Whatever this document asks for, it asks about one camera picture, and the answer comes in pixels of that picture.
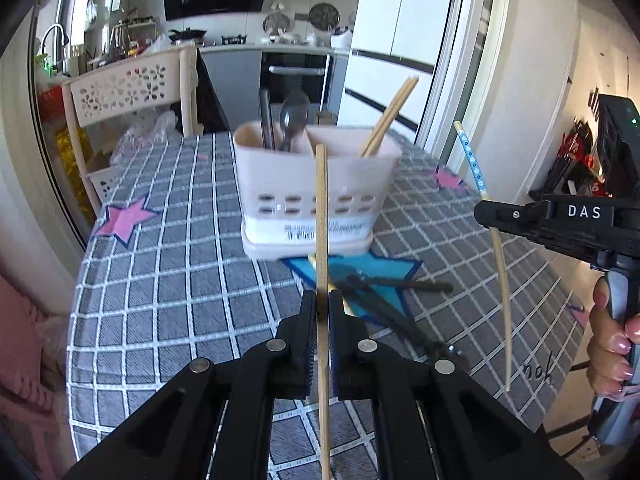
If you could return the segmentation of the person's right hand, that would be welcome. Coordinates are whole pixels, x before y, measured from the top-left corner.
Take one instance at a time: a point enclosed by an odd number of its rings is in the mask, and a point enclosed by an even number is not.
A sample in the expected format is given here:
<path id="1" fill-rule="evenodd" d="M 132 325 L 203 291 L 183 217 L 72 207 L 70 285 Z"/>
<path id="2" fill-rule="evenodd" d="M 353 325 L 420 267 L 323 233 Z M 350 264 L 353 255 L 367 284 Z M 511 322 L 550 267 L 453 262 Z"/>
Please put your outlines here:
<path id="1" fill-rule="evenodd" d="M 587 377 L 592 390 L 599 396 L 618 396 L 623 382 L 632 377 L 632 369 L 626 355 L 632 344 L 639 343 L 640 323 L 636 315 L 620 325 L 608 314 L 610 291 L 605 278 L 594 284 L 589 323 L 592 337 L 587 347 L 589 366 Z"/>

